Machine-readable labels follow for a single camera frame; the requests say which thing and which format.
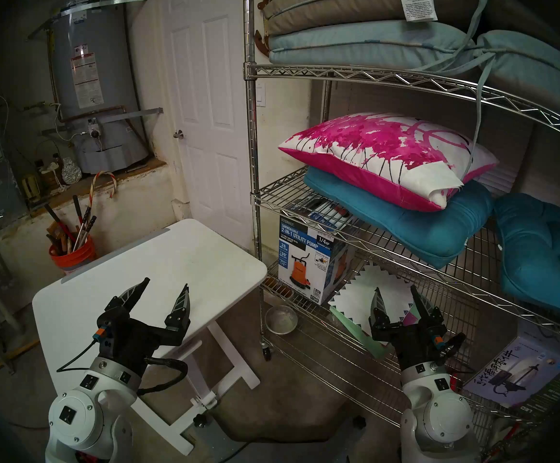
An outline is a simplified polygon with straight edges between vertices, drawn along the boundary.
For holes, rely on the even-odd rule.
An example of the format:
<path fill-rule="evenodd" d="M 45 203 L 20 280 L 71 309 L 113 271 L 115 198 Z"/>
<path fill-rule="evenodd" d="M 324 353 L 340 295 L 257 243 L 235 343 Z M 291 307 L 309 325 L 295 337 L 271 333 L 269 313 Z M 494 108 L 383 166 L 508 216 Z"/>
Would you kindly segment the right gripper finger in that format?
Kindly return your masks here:
<path fill-rule="evenodd" d="M 370 306 L 369 325 L 371 329 L 382 329 L 390 324 L 389 316 L 379 287 L 376 287 Z"/>
<path fill-rule="evenodd" d="M 415 285 L 410 286 L 413 303 L 410 306 L 410 326 L 416 326 L 422 322 L 429 327 L 444 328 L 443 315 L 437 306 L 423 296 Z"/>

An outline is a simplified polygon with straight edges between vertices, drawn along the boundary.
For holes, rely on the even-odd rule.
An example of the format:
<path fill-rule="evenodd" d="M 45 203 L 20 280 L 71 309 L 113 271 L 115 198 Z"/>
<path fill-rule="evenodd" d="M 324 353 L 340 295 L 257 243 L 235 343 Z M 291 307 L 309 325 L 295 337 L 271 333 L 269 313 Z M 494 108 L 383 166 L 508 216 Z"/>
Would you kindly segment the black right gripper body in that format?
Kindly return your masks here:
<path fill-rule="evenodd" d="M 395 350 L 401 370 L 435 362 L 439 367 L 454 357 L 466 340 L 464 333 L 457 333 L 445 341 L 447 328 L 443 323 L 418 322 L 404 326 L 401 323 L 371 326 L 375 341 L 388 342 Z"/>

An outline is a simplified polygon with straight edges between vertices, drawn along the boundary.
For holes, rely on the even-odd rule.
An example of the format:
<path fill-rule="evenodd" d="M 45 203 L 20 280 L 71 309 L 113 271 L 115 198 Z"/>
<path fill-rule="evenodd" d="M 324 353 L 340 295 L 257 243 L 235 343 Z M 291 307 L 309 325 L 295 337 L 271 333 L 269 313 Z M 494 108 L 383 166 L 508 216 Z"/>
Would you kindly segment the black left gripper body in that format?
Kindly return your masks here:
<path fill-rule="evenodd" d="M 104 312 L 97 325 L 105 333 L 99 338 L 98 356 L 142 377 L 155 350 L 167 345 L 168 330 L 133 319 L 127 312 Z"/>

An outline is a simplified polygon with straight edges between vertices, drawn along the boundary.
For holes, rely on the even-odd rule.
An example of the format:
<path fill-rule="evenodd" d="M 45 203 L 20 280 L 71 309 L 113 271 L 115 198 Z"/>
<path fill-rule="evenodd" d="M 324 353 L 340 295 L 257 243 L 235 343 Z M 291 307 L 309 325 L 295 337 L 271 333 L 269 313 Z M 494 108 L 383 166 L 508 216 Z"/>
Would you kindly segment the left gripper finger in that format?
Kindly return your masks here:
<path fill-rule="evenodd" d="M 140 300 L 150 278 L 146 277 L 142 282 L 130 287 L 120 296 L 115 296 L 105 308 L 105 319 L 129 319 L 130 312 Z"/>
<path fill-rule="evenodd" d="M 173 308 L 167 315 L 164 323 L 166 329 L 175 334 L 173 338 L 174 346 L 181 346 L 184 337 L 190 326 L 191 303 L 189 297 L 189 285 L 185 284 L 177 297 Z"/>

